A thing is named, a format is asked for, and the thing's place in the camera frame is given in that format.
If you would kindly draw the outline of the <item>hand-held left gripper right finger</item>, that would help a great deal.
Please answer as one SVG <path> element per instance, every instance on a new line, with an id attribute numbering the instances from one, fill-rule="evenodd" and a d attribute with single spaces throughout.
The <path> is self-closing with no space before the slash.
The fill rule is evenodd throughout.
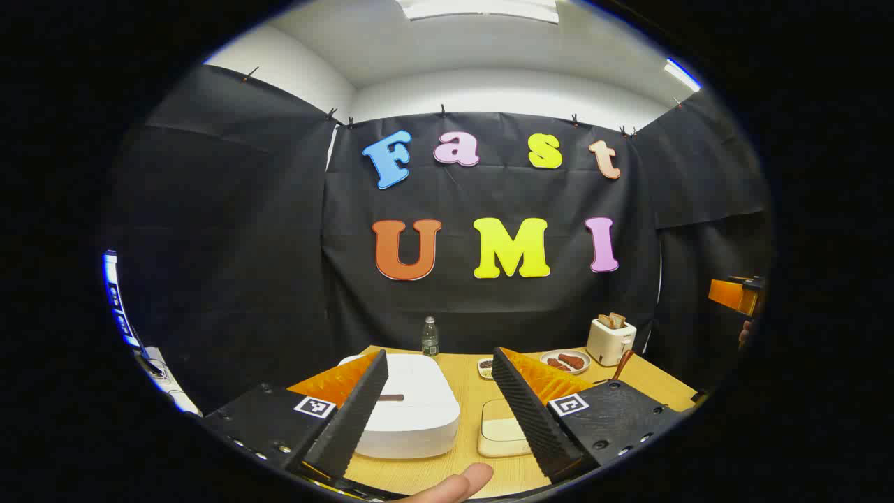
<path id="1" fill-rule="evenodd" d="M 502 397 L 552 483 L 633 455 L 682 420 L 623 380 L 594 384 L 504 347 L 495 347 L 492 359 Z"/>

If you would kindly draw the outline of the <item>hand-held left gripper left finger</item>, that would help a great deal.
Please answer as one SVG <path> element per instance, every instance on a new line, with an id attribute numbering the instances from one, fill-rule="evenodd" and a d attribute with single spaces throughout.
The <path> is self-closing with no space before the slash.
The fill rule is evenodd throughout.
<path id="1" fill-rule="evenodd" d="M 339 480 L 388 377 L 387 354 L 380 350 L 287 388 L 256 386 L 201 423 L 278 470 Z"/>

